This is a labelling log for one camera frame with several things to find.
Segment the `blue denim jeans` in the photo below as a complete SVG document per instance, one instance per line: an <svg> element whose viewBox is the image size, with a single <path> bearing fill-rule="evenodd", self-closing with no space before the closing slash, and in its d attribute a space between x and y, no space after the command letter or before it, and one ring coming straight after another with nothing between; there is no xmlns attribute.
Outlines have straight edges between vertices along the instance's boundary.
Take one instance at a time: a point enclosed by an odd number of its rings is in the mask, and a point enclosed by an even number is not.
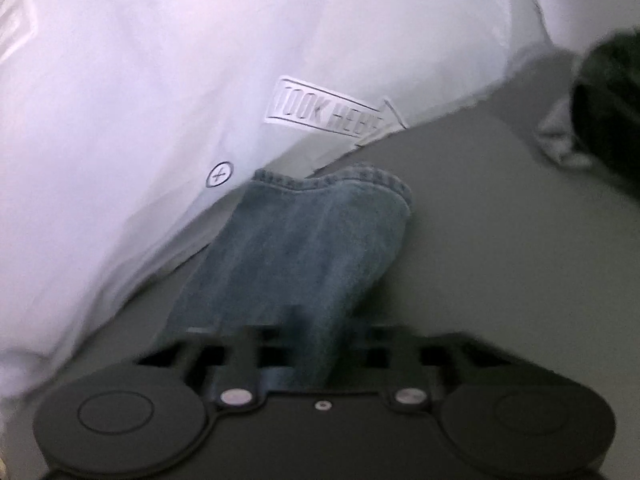
<svg viewBox="0 0 640 480"><path fill-rule="evenodd" d="M157 341L280 325L299 352L280 384L322 385L352 312L396 259L411 213L410 188L370 165L306 179L256 171Z"/></svg>

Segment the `beige cloth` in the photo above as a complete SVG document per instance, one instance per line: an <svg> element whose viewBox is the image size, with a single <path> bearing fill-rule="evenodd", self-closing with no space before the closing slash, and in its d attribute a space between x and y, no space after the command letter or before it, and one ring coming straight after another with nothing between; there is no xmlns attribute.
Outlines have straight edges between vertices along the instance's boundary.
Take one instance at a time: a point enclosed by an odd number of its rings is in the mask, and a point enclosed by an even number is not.
<svg viewBox="0 0 640 480"><path fill-rule="evenodd" d="M571 170L585 170L592 166L592 158L577 147L572 118L570 96L562 96L542 118L535 131L540 150L556 166Z"/></svg>

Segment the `white printed storage bag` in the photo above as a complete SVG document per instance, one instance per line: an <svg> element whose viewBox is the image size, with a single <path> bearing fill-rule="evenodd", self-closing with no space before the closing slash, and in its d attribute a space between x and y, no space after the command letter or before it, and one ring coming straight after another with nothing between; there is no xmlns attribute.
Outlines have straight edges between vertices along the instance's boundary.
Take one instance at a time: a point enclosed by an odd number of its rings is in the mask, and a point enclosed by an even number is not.
<svg viewBox="0 0 640 480"><path fill-rule="evenodd" d="M450 113L546 39L536 0L1 0L2 400L204 247L257 169Z"/></svg>

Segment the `black garment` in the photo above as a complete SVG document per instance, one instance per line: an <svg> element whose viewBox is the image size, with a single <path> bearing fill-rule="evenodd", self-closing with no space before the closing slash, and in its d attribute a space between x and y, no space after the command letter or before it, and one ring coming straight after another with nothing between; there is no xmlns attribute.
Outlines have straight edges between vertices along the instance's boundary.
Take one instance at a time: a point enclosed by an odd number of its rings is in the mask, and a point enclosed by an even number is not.
<svg viewBox="0 0 640 480"><path fill-rule="evenodd" d="M579 62L570 94L578 146L639 186L639 31L616 32Z"/></svg>

